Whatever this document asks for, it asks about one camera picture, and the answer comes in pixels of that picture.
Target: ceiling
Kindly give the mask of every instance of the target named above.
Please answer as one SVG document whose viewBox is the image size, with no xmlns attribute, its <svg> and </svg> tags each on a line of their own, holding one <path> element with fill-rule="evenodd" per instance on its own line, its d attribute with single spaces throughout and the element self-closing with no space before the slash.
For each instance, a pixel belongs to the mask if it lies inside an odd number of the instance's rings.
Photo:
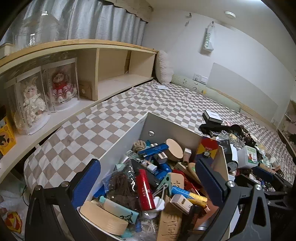
<svg viewBox="0 0 296 241">
<path fill-rule="evenodd" d="M 296 45 L 276 14 L 261 0 L 146 0 L 155 9 L 198 13 L 226 23 L 251 36 L 296 75 Z M 231 11 L 236 19 L 224 14 Z"/>
</svg>

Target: ceiling light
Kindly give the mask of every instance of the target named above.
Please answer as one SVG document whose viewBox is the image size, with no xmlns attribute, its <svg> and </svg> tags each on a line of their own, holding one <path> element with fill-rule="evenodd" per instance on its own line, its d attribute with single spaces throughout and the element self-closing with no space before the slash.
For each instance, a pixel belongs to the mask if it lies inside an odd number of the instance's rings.
<svg viewBox="0 0 296 241">
<path fill-rule="evenodd" d="M 233 12 L 225 11 L 224 12 L 228 18 L 235 19 L 236 16 Z"/>
</svg>

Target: white container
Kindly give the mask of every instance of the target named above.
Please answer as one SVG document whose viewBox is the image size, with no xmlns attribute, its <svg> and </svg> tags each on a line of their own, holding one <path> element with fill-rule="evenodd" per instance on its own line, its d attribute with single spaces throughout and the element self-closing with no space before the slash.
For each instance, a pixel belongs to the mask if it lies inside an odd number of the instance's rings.
<svg viewBox="0 0 296 241">
<path fill-rule="evenodd" d="M 113 171 L 116 164 L 121 163 L 125 159 L 125 153 L 132 148 L 134 142 L 137 140 L 149 140 L 151 143 L 163 143 L 168 138 L 176 140 L 183 150 L 185 147 L 191 150 L 196 150 L 202 136 L 155 114 L 145 114 L 99 159 L 101 163 L 101 174 L 93 185 L 86 200 L 92 200 L 92 196 L 103 185 L 102 179 Z M 212 168 L 214 171 L 217 171 L 222 175 L 225 182 L 229 180 L 225 155 L 221 146 L 218 147 L 218 152 L 215 156 Z M 116 240 L 123 241 L 119 236 L 110 234 L 101 229 L 81 213 L 80 215 L 96 229 Z M 221 241 L 229 239 L 229 230 L 230 227 L 228 227 Z"/>
<path fill-rule="evenodd" d="M 250 146 L 237 151 L 239 168 L 249 169 L 258 165 L 256 149 Z"/>
</svg>

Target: doll in display case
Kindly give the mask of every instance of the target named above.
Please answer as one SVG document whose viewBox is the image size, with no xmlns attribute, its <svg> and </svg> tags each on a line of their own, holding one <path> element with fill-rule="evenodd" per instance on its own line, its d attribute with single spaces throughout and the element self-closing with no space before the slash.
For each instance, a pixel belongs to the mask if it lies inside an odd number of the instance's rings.
<svg viewBox="0 0 296 241">
<path fill-rule="evenodd" d="M 52 79 L 52 95 L 56 103 L 64 103 L 76 95 L 77 89 L 69 83 L 63 71 L 58 71 Z"/>
<path fill-rule="evenodd" d="M 76 61 L 76 58 L 71 58 L 42 66 L 46 101 L 52 112 L 67 109 L 78 102 Z"/>
<path fill-rule="evenodd" d="M 46 109 L 45 101 L 40 98 L 41 93 L 38 93 L 37 91 L 37 78 L 38 77 L 34 77 L 29 82 L 22 85 L 25 98 L 23 107 L 29 127 L 31 127 L 34 122 L 40 120 L 40 115 Z"/>
<path fill-rule="evenodd" d="M 41 67 L 7 81 L 4 88 L 20 134 L 32 135 L 47 123 L 50 116 L 44 98 Z"/>
</svg>

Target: gray curtain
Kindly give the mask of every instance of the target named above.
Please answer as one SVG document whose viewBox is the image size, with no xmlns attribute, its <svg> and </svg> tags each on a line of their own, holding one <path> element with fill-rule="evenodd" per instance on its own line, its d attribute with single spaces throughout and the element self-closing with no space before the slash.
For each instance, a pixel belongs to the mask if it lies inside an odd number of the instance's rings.
<svg viewBox="0 0 296 241">
<path fill-rule="evenodd" d="M 101 0 L 33 0 L 14 20 L 0 45 L 22 49 L 65 39 L 103 39 L 141 45 L 146 22 Z"/>
</svg>

